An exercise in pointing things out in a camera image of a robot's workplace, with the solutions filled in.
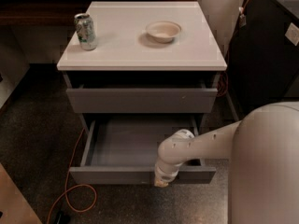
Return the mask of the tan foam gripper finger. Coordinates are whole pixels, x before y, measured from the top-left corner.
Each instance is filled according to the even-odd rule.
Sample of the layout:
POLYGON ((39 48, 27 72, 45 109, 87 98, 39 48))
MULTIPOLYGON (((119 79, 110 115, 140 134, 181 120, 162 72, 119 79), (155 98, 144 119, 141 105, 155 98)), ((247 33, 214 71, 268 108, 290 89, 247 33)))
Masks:
POLYGON ((154 179, 154 186, 158 188, 166 188, 169 185, 169 182, 163 179, 156 177, 154 179))

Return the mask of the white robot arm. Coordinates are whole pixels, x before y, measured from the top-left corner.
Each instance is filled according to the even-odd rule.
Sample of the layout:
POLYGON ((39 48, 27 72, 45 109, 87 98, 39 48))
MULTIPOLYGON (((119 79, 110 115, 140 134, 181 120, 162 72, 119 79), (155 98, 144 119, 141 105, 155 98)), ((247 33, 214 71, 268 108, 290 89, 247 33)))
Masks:
POLYGON ((261 106, 239 122, 195 136, 180 130, 158 148, 155 185, 195 159, 229 161, 229 224, 299 223, 299 103, 261 106))

